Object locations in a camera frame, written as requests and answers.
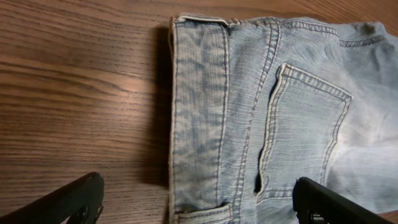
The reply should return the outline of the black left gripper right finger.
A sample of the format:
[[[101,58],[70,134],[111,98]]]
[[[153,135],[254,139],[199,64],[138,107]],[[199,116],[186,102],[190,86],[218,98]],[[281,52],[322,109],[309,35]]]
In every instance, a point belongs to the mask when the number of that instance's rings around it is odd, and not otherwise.
[[[292,199],[300,224],[392,224],[307,177],[296,181]]]

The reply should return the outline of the light blue denim shorts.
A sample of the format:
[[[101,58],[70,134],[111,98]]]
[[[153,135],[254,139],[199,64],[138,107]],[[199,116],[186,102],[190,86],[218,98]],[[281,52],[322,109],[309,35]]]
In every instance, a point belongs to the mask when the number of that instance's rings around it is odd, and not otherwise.
[[[379,22],[180,14],[170,223],[297,223],[308,177],[397,209],[397,37]]]

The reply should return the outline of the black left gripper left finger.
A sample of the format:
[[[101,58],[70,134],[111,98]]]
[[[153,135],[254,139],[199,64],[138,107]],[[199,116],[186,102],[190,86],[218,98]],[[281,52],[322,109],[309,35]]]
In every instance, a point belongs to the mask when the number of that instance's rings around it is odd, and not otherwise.
[[[14,224],[95,224],[103,211],[104,180],[97,172],[1,217],[1,223]]]

